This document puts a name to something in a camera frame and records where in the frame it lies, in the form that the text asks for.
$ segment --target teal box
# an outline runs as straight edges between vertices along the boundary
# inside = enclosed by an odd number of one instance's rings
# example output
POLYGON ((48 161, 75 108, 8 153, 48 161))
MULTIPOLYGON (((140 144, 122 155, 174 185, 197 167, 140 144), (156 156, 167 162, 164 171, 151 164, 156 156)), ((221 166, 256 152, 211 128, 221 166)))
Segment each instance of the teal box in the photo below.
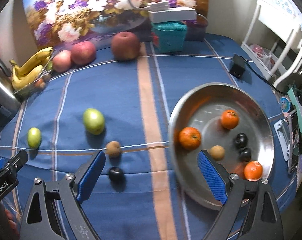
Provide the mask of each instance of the teal box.
POLYGON ((160 53, 177 52, 183 50, 187 26, 182 22, 151 23, 153 44, 160 53))

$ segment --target wall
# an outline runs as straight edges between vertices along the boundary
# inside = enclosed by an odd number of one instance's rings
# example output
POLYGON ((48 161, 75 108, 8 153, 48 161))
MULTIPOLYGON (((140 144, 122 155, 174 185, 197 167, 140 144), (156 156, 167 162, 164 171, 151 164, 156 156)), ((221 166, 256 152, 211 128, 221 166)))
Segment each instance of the wall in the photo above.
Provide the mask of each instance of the wall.
MULTIPOLYGON (((256 0, 209 0, 207 32, 228 36, 241 44, 255 7, 256 0)), ((270 49, 274 40, 273 32, 257 22, 249 43, 256 42, 270 49)), ((10 0, 0 14, 0 57, 7 66, 12 58, 22 65, 36 51, 22 0, 10 0)))
MULTIPOLYGON (((256 0, 209 0, 207 32, 228 36, 241 44, 255 8, 256 0)), ((257 21, 248 44, 254 42, 270 49, 275 39, 275 34, 257 21)))
POLYGON ((12 58, 22 65, 36 51, 22 0, 10 0, 0 13, 0 58, 7 67, 12 58))

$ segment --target purple flower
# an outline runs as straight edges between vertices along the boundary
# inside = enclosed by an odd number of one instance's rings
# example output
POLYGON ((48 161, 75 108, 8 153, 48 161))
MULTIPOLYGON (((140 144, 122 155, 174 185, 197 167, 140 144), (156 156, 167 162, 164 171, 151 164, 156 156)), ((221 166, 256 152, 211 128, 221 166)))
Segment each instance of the purple flower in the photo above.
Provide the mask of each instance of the purple flower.
POLYGON ((85 0, 75 0, 74 4, 69 6, 69 9, 74 9, 75 7, 86 7, 88 6, 88 2, 85 0))
POLYGON ((180 5, 177 4, 177 0, 164 0, 169 2, 169 7, 180 7, 180 5))
POLYGON ((115 5, 118 1, 117 0, 108 0, 107 3, 109 5, 115 5))
POLYGON ((47 8, 47 3, 43 0, 40 0, 40 1, 36 1, 34 3, 34 8, 39 11, 41 9, 46 9, 47 8))
POLYGON ((40 37, 37 41, 38 45, 46 45, 50 42, 50 39, 47 37, 40 37))
POLYGON ((35 39, 39 45, 47 44, 50 39, 47 37, 48 33, 51 31, 52 25, 46 22, 40 23, 38 29, 34 31, 35 39))

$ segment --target orange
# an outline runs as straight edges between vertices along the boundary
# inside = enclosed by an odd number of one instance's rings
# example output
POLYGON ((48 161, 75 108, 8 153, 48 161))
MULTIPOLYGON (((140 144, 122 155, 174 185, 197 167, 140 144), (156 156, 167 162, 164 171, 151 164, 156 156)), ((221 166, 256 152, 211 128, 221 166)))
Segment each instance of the orange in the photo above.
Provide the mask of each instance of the orange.
POLYGON ((260 163, 257 161, 249 162, 244 170, 243 173, 247 180, 258 180, 262 176, 263 168, 260 163))
POLYGON ((221 115, 221 124, 226 129, 233 129, 239 123, 239 116, 236 111, 228 109, 225 110, 221 115))
POLYGON ((186 150, 195 150, 200 146, 201 134, 196 128, 185 127, 179 133, 179 142, 186 150))

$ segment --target green apple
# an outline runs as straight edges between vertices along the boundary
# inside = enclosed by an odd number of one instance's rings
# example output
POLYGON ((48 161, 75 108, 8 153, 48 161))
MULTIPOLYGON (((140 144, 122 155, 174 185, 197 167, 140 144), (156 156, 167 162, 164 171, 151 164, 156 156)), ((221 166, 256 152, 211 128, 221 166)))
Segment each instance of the green apple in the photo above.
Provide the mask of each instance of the green apple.
POLYGON ((38 128, 32 127, 28 131, 28 144, 31 149, 38 149, 41 144, 41 139, 41 131, 38 128))
POLYGON ((88 108, 83 113, 83 124, 89 133, 99 135, 104 130, 104 116, 97 109, 88 108))

